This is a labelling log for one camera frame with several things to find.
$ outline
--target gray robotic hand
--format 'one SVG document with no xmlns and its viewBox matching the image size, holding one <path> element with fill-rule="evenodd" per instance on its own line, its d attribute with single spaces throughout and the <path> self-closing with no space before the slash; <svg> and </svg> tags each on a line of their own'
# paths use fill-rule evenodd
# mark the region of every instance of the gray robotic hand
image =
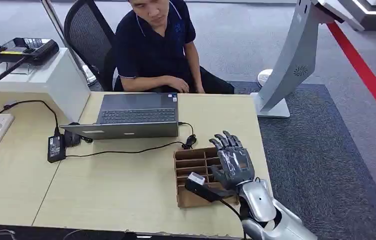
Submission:
<svg viewBox="0 0 376 240">
<path fill-rule="evenodd" d="M 301 219 L 270 196 L 260 180 L 254 180 L 254 167 L 239 139 L 223 131 L 210 142 L 217 148 L 222 169 L 211 166 L 222 186 L 238 194 L 242 228 L 253 240 L 316 240 Z"/>
</svg>

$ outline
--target gray carpet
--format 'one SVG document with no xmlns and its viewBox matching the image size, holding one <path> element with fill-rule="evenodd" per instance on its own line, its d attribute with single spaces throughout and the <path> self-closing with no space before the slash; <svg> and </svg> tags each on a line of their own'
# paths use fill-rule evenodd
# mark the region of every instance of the gray carpet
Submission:
<svg viewBox="0 0 376 240">
<path fill-rule="evenodd" d="M 290 118 L 259 118 L 275 198 L 319 239 L 376 240 L 376 184 L 327 88 L 301 84 L 286 101 Z"/>
</svg>

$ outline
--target cardboard compartment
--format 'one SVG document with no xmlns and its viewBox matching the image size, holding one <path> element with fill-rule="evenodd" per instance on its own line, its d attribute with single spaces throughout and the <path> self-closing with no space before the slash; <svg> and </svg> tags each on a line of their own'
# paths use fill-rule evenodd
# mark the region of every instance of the cardboard compartment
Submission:
<svg viewBox="0 0 376 240">
<path fill-rule="evenodd" d="M 210 166 L 216 165 L 222 169 L 217 150 L 214 147 L 177 151 L 174 154 L 177 202 L 180 208 L 206 206 L 211 203 L 191 193 L 185 188 L 185 181 L 192 172 L 205 177 L 205 184 L 210 188 L 222 189 L 222 185 L 216 181 L 211 173 Z M 226 198 L 229 203 L 238 204 L 236 197 Z"/>
</svg>

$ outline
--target light wood tabletop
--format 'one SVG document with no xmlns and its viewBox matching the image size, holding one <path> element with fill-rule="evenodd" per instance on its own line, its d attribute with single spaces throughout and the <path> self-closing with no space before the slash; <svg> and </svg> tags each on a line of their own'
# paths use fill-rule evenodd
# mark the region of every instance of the light wood tabletop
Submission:
<svg viewBox="0 0 376 240">
<path fill-rule="evenodd" d="M 96 122 L 104 94 L 112 93 L 91 94 L 81 124 Z M 179 94 L 178 100 L 179 121 L 193 126 L 198 139 L 195 148 L 212 147 L 208 139 L 223 130 L 237 135 L 251 155 L 256 176 L 268 180 L 271 190 L 249 95 Z M 46 161 L 46 141 L 53 130 L 50 112 L 34 106 L 27 112 L 22 109 L 13 111 L 16 119 L 0 143 L 0 224 L 33 222 L 33 226 L 40 227 L 242 236 L 238 218 L 222 204 L 177 206 L 173 153 L 181 148 L 180 144 L 140 154 L 68 157 L 50 164 Z M 17 140 L 27 133 L 32 133 L 27 139 L 30 143 Z M 184 142 L 190 134 L 190 127 L 182 125 L 180 136 L 174 138 L 108 139 L 91 144 L 82 141 L 80 146 L 68 148 L 67 155 L 137 151 Z"/>
</svg>

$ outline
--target chair backrest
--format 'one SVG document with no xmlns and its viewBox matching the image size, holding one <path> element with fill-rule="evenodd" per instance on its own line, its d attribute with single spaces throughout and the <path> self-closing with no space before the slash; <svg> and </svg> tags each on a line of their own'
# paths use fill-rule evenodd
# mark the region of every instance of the chair backrest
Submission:
<svg viewBox="0 0 376 240">
<path fill-rule="evenodd" d="M 113 91 L 115 35 L 93 0 L 78 0 L 70 8 L 64 22 L 64 38 L 96 76 L 104 91 Z"/>
</svg>

